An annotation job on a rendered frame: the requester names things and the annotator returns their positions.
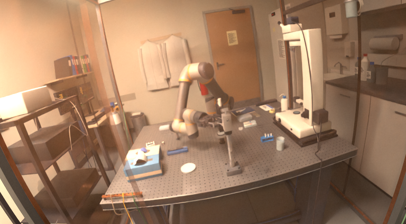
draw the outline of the black countertop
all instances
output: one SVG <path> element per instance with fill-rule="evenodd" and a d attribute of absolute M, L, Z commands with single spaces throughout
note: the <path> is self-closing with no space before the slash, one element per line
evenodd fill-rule
<path fill-rule="evenodd" d="M 357 76 L 328 80 L 326 84 L 356 92 Z M 406 105 L 406 80 L 388 78 L 386 85 L 377 85 L 375 83 L 361 81 L 361 93 Z"/>

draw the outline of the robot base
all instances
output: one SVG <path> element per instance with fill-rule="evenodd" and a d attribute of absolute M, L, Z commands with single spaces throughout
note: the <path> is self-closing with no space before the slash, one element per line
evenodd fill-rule
<path fill-rule="evenodd" d="M 303 108 L 286 110 L 283 112 L 276 113 L 276 120 L 279 121 L 286 129 L 293 133 L 297 138 L 304 138 L 310 135 L 315 134 L 313 127 L 308 125 L 300 114 L 294 114 L 294 111 L 300 111 L 300 114 L 303 112 Z M 314 124 L 315 130 L 317 133 L 320 132 L 320 125 Z M 331 122 L 328 121 L 322 125 L 322 132 L 331 129 Z"/>
<path fill-rule="evenodd" d="M 230 164 L 226 163 L 227 176 L 238 175 L 238 174 L 241 174 L 242 172 L 243 172 L 243 170 L 241 169 L 238 162 L 235 162 L 234 167 L 230 167 Z"/>

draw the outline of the faucet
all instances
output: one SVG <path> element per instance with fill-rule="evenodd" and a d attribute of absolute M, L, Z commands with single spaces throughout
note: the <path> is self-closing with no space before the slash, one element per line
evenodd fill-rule
<path fill-rule="evenodd" d="M 340 74 L 343 74 L 343 67 L 347 68 L 346 66 L 343 66 L 340 62 L 337 62 L 334 67 L 336 67 L 336 65 L 340 64 Z"/>

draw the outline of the sink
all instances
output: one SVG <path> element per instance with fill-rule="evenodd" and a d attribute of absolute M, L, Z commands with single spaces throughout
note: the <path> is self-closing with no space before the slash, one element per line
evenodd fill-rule
<path fill-rule="evenodd" d="M 351 76 L 351 75 L 349 75 L 349 74 L 339 74 L 339 73 L 336 73 L 336 72 L 330 72 L 330 73 L 324 73 L 323 74 L 323 80 L 324 81 L 335 80 L 335 79 L 348 77 L 348 76 Z"/>

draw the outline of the door handle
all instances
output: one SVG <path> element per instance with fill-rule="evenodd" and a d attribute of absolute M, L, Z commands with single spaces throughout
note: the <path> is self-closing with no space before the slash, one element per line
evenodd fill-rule
<path fill-rule="evenodd" d="M 217 62 L 217 70 L 218 70 L 219 67 L 224 66 L 224 65 L 225 65 L 225 64 L 219 64 L 219 63 Z"/>
<path fill-rule="evenodd" d="M 401 116 L 406 117 L 406 114 L 405 114 L 405 113 L 401 113 L 401 112 L 399 112 L 399 111 L 395 111 L 395 113 L 398 114 L 398 115 L 401 115 Z"/>

